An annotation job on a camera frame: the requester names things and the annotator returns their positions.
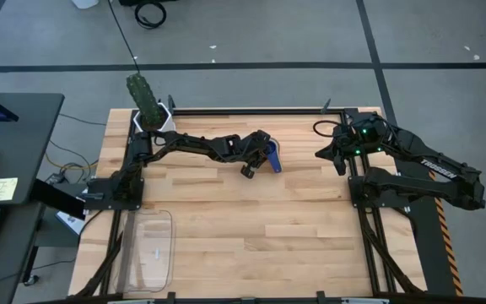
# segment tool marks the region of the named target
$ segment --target orange and black striped tape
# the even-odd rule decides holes
[[[429,171],[429,176],[433,181],[436,180],[436,174],[433,171]],[[453,285],[455,286],[455,292],[457,296],[462,296],[461,279],[459,278],[459,271],[456,267],[455,253],[453,253],[453,246],[451,245],[451,236],[446,224],[446,215],[444,214],[444,205],[439,198],[435,198],[436,211],[438,211],[438,220],[440,220],[440,228],[442,229],[442,236],[444,237],[445,250],[447,251],[447,259],[449,260],[449,266],[451,275],[453,276]]]

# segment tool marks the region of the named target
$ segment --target black desk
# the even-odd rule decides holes
[[[44,205],[29,197],[62,102],[60,94],[0,94],[0,103],[19,116],[19,122],[0,122],[0,178],[19,179],[13,200],[22,203],[4,206],[2,210],[0,279],[21,273],[34,245]],[[9,146],[15,147],[11,149],[14,155],[6,153]],[[4,175],[3,172],[9,173],[5,166],[13,167],[12,176]],[[22,275],[15,275],[0,281],[0,303],[13,300],[21,279]]]
[[[18,178],[11,201],[29,200],[42,157],[63,104],[61,94],[0,94],[0,104],[19,116],[0,122],[0,178]]]

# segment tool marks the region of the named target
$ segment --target mounting plate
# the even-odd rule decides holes
[[[359,205],[363,205],[365,208],[404,208],[410,206],[408,199],[398,196],[395,190],[384,191],[379,198],[369,201],[365,196],[364,178],[364,176],[350,176],[348,178],[354,208]]]
[[[143,178],[137,183],[129,201],[112,199],[110,178],[95,178],[88,182],[88,192],[83,195],[84,209],[89,210],[138,210],[142,207]]]

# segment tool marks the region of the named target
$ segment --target electrical wire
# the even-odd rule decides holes
[[[145,18],[143,16],[140,16],[140,14],[139,14],[140,13],[140,9],[142,9],[143,7],[145,7],[146,5],[149,5],[149,4],[154,5],[156,8],[160,9],[160,12],[162,12],[162,19],[159,22],[157,22],[157,23],[151,22],[147,18]],[[134,18],[138,22],[138,25],[140,25],[144,29],[146,29],[146,30],[153,30],[153,29],[156,29],[159,26],[161,26],[166,21],[166,9],[165,9],[165,7],[162,4],[160,4],[157,1],[154,1],[154,0],[144,0],[141,3],[139,3],[136,6],[136,8],[134,9]]]
[[[66,167],[64,165],[58,165],[58,164],[56,164],[55,162],[51,161],[51,159],[50,159],[50,157],[48,156],[47,153],[44,153],[44,156],[46,158],[46,161],[48,161],[50,163],[50,165],[55,166],[57,168],[67,168],[67,170],[83,170],[83,169],[88,169],[88,168],[95,168],[98,165],[98,163],[99,163],[99,161],[96,160],[90,166],[82,166],[82,167],[79,167],[79,168],[73,168],[73,167]]]
[[[31,270],[43,269],[43,268],[50,267],[50,266],[53,266],[53,265],[57,265],[57,264],[60,264],[60,263],[72,263],[72,262],[74,262],[74,261],[76,261],[76,258],[73,258],[72,260],[68,260],[68,261],[59,261],[59,262],[55,262],[55,263],[49,263],[49,264],[47,264],[47,265],[43,265],[43,266],[39,266],[39,267],[32,268]],[[8,278],[12,278],[12,277],[14,277],[14,276],[17,276],[17,275],[20,275],[20,274],[23,274],[23,273],[25,273],[25,271],[18,272],[18,273],[16,273],[16,274],[9,274],[9,275],[7,275],[7,276],[2,277],[2,278],[0,279],[0,281],[2,281],[2,280],[6,280],[6,279],[8,279]]]
[[[105,126],[106,125],[105,123],[100,123],[100,122],[88,122],[88,121],[85,121],[83,119],[79,119],[79,118],[76,118],[76,117],[72,117],[70,115],[63,114],[63,113],[59,113],[59,116],[66,117],[66,118],[70,118],[70,119],[73,119],[73,120],[75,120],[77,122],[83,122],[83,123],[87,123],[87,124],[95,125],[95,126]]]
[[[320,120],[320,121],[317,121],[315,122],[313,125],[312,125],[312,130],[314,131],[314,133],[322,136],[322,137],[326,137],[326,138],[332,138],[333,137],[333,134],[329,135],[329,134],[324,134],[324,133],[320,133],[316,127],[318,127],[318,125],[321,125],[323,123],[331,123],[331,124],[334,124],[334,125],[337,125],[337,126],[342,126],[344,124],[340,123],[340,122],[334,122],[334,121],[330,121],[330,120]]]
[[[91,223],[92,220],[94,220],[97,216],[99,216],[99,214],[101,214],[102,211],[104,211],[104,210],[99,210],[99,212],[97,212],[96,214],[94,214],[93,216],[91,216],[91,218],[87,222],[85,222],[84,227],[82,227],[82,230],[78,234],[78,244],[80,244],[80,240],[82,240],[82,234],[84,233],[85,228],[87,228],[87,226],[89,225],[89,223]]]
[[[69,168],[76,167],[76,168],[79,168],[82,171],[82,174],[80,174],[80,177],[78,178],[78,180],[76,181],[76,183],[79,183],[82,180],[82,177],[84,177],[85,169],[81,165],[79,165],[77,163],[67,163],[67,164],[63,165],[63,167],[64,168],[60,168],[59,169],[59,174],[63,174],[66,178],[67,178],[67,176],[65,175],[65,173],[67,172],[67,170]]]
[[[74,152],[70,149],[66,149],[66,148],[59,146],[58,144],[54,143],[51,139],[50,139],[50,144],[53,144],[56,148],[61,149],[63,151],[67,151],[68,153],[72,153],[72,154],[80,157],[82,160],[84,160],[85,164],[87,165],[87,169],[88,169],[88,175],[87,176],[91,176],[91,164],[88,162],[88,160],[85,159],[85,157],[83,157],[81,154]]]
[[[78,243],[79,243],[79,240],[80,240],[80,237],[82,236],[82,233],[84,233],[85,231],[85,228],[89,225],[89,223],[91,223],[92,220],[94,220],[103,210],[99,210],[99,212],[97,212],[95,215],[93,215],[87,222],[85,222],[85,225],[84,227],[82,228],[82,230],[80,231],[80,233],[78,234]],[[43,268],[46,268],[46,267],[50,267],[50,266],[53,266],[53,265],[57,265],[57,264],[60,264],[60,263],[72,263],[76,261],[76,258],[73,258],[71,260],[68,260],[68,261],[59,261],[59,262],[55,262],[55,263],[49,263],[47,265],[42,265],[42,266],[39,266],[39,267],[34,267],[32,268],[31,270],[37,270],[37,269],[43,269]],[[15,274],[9,274],[7,276],[4,276],[0,279],[0,281],[2,280],[6,280],[8,278],[12,278],[16,275],[20,275],[20,274],[23,274],[25,273],[25,271],[20,271],[20,272],[17,272]]]
[[[110,5],[110,11],[112,16],[114,16],[114,20],[116,21],[117,28],[119,29],[119,32],[121,33],[121,37],[123,37],[123,40],[125,41],[125,45],[127,46],[128,52],[131,54],[132,61],[134,62],[134,67],[136,67],[136,71],[140,73],[140,68],[138,67],[138,63],[136,62],[136,57],[132,53],[131,47],[128,45],[127,38],[125,37],[125,34],[123,34],[122,27],[119,25],[119,21],[117,20],[116,13],[114,12],[114,8],[111,6],[111,1],[108,1],[108,5]]]

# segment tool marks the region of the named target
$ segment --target desk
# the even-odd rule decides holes
[[[40,202],[31,201],[29,196],[57,114],[61,109],[63,96],[0,94],[0,103],[19,115],[20,130],[24,131],[12,135],[12,132],[5,130],[12,130],[13,126],[16,126],[14,122],[0,122],[0,178],[19,178],[13,201],[16,204],[0,206],[1,279],[10,274],[20,274],[33,247],[35,231],[44,207]],[[0,281],[0,303],[10,303],[13,300],[16,285],[21,277],[16,275]]]
[[[130,117],[131,110],[111,111],[98,176],[120,169]],[[283,173],[273,174],[265,164],[247,180],[240,174],[241,163],[220,164],[179,152],[144,169],[143,208],[170,211],[175,225],[173,279],[150,296],[166,298],[175,291],[178,298],[314,297],[318,290],[327,296],[371,296],[348,176],[338,176],[331,162],[314,156],[331,139],[315,135],[312,124],[338,118],[175,116],[177,131],[195,136],[246,136],[257,129],[270,133],[281,146]],[[395,171],[393,159],[384,154],[371,155],[370,164]],[[381,214],[391,255],[424,289],[409,221],[392,210]],[[112,212],[104,212],[83,234],[69,294],[83,288],[103,260],[111,220]],[[383,269],[375,259],[384,290]]]

